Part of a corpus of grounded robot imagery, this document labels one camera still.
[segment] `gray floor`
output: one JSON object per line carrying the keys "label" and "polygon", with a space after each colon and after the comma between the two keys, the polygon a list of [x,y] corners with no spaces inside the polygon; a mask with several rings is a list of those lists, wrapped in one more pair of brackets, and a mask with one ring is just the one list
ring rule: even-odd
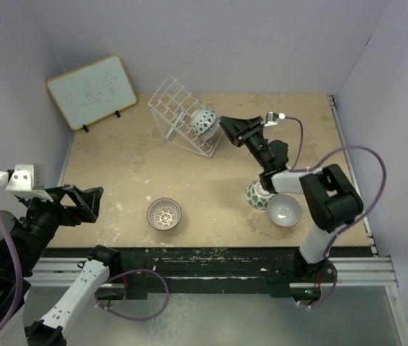
{"label": "gray floor", "polygon": [[[33,288],[25,325],[39,319],[63,292]],[[163,298],[155,294],[147,301],[124,301],[117,309],[145,316]],[[269,296],[176,294],[166,311],[149,322],[120,319],[91,302],[68,336],[68,346],[400,345],[383,288],[338,288],[311,311],[291,302]]]}

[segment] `table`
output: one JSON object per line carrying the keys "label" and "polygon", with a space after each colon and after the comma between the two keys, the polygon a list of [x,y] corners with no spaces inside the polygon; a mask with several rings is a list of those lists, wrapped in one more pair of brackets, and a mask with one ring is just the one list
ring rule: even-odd
{"label": "table", "polygon": [[[250,118],[269,111],[298,117],[305,139],[298,168],[313,166],[341,145],[325,94],[196,94],[219,115]],[[294,195],[302,218],[293,227],[276,226],[266,212],[255,210],[244,198],[246,186],[261,168],[247,148],[236,148],[226,138],[208,159],[173,146],[156,127],[148,100],[105,118],[90,131],[75,134],[63,178],[81,189],[102,186],[99,219],[95,224],[61,227],[50,247],[297,247],[312,225],[302,195]],[[265,129],[269,140],[289,144],[291,163],[299,142],[298,124],[284,120]],[[345,155],[334,155],[349,175]],[[182,220],[169,231],[149,226],[146,211],[157,198],[168,197],[182,207]],[[368,238],[359,223],[336,246],[366,247]]]}

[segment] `wall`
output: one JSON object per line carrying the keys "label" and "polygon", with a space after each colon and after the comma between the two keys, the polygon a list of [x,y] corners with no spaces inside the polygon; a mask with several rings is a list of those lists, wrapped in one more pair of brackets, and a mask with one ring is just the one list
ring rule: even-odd
{"label": "wall", "polygon": [[36,0],[64,67],[119,53],[137,92],[338,92],[389,0]]}
{"label": "wall", "polygon": [[[0,0],[0,170],[17,163],[45,165],[48,185],[56,184],[72,131],[45,89],[62,73],[28,0]],[[0,207],[22,208],[0,189]]]}
{"label": "wall", "polygon": [[[408,1],[393,0],[338,96],[348,143],[377,150],[388,168],[388,185],[371,228],[380,255],[393,258],[408,318]],[[351,153],[365,199],[380,179],[375,160]]]}

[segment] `gray bowl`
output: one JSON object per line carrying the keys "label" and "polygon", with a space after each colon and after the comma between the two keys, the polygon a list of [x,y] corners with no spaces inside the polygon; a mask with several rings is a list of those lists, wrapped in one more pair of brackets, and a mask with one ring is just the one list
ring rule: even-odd
{"label": "gray bowl", "polygon": [[282,227],[294,226],[302,216],[300,204],[288,195],[276,195],[268,200],[268,216]]}

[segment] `whiteboard frame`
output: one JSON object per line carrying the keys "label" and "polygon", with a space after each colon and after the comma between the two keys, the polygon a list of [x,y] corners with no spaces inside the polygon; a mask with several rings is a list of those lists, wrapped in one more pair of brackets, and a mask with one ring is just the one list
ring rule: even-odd
{"label": "whiteboard frame", "polygon": [[[127,82],[129,83],[130,89],[132,90],[133,96],[135,97],[135,101],[134,101],[132,104],[127,105],[127,106],[125,106],[125,107],[119,109],[119,111],[124,110],[125,108],[129,108],[130,106],[133,106],[135,103],[137,103],[138,98],[137,98],[137,94],[133,91],[132,83],[130,82],[129,75],[127,74],[127,69],[125,68],[125,65],[124,65],[124,63],[123,63],[123,60],[122,60],[122,58],[120,57],[120,55],[117,54],[117,53],[112,54],[112,55],[110,55],[110,56],[107,56],[106,58],[99,59],[99,60],[94,61],[94,62],[92,62],[92,63],[88,63],[87,65],[84,65],[84,66],[75,68],[74,70],[71,70],[71,71],[66,72],[66,73],[64,73],[64,74],[61,74],[60,76],[57,76],[57,77],[53,77],[53,78],[51,78],[51,79],[49,79],[49,80],[46,81],[45,86],[46,86],[46,88],[47,88],[49,94],[51,95],[53,101],[55,101],[55,103],[56,103],[58,109],[60,110],[60,113],[64,116],[66,122],[68,123],[68,126],[69,126],[72,130],[74,130],[74,131],[81,130],[81,129],[83,128],[83,126],[81,126],[80,128],[73,128],[73,127],[71,126],[71,123],[69,122],[68,118],[66,117],[66,114],[65,114],[65,112],[63,111],[62,106],[60,105],[60,103],[59,103],[58,100],[56,99],[55,95],[52,93],[52,90],[50,89],[50,87],[48,86],[49,83],[52,82],[52,81],[55,81],[56,79],[59,79],[59,78],[61,78],[61,77],[67,76],[67,75],[69,75],[69,74],[72,74],[72,73],[74,73],[74,72],[76,72],[76,71],[82,70],[83,68],[86,68],[86,67],[95,65],[96,63],[100,63],[100,62],[102,62],[102,61],[105,61],[105,60],[107,60],[107,59],[111,59],[111,58],[113,58],[113,57],[116,57],[116,58],[119,59],[120,65],[123,67],[124,74],[125,74],[125,77],[126,77],[126,79],[127,79]],[[96,119],[96,120],[94,120],[94,121],[91,121],[90,123],[84,124],[84,125],[85,125],[85,126],[91,125],[91,124],[93,124],[93,123],[95,123],[95,122],[97,122],[97,121],[99,121],[99,120],[101,120],[101,119],[104,119],[104,118],[106,118],[106,117],[109,117],[110,115],[113,115],[113,114],[115,114],[115,112],[112,112],[112,113],[109,113],[109,114],[106,114],[106,115],[102,115],[100,118],[98,118],[98,119]]]}

